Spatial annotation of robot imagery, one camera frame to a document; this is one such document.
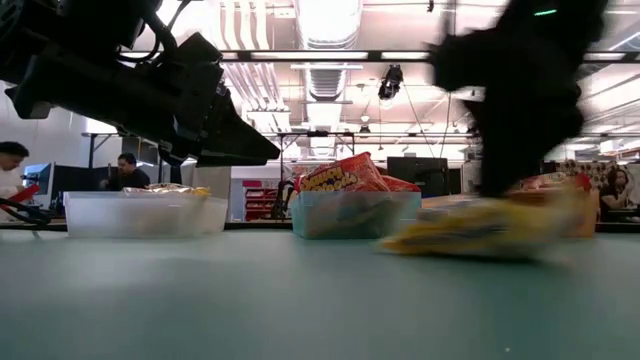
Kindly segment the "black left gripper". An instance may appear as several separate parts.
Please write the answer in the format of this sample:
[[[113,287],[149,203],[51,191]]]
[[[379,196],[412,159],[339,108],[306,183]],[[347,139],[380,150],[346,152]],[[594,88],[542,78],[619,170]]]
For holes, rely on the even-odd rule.
[[[262,166],[281,150],[237,113],[231,92],[216,90],[213,64],[143,73],[77,57],[33,57],[5,93],[22,119],[61,107],[158,143],[170,166]]]

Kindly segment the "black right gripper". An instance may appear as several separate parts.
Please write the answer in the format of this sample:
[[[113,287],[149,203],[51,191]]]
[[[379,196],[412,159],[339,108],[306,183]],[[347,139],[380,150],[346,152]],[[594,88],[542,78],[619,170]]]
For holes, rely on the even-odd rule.
[[[483,147],[480,195],[488,198],[503,197],[515,184],[539,175],[540,159],[579,135],[585,123],[576,104],[497,102],[491,97],[472,103],[472,117]],[[507,158],[511,155],[520,159]]]

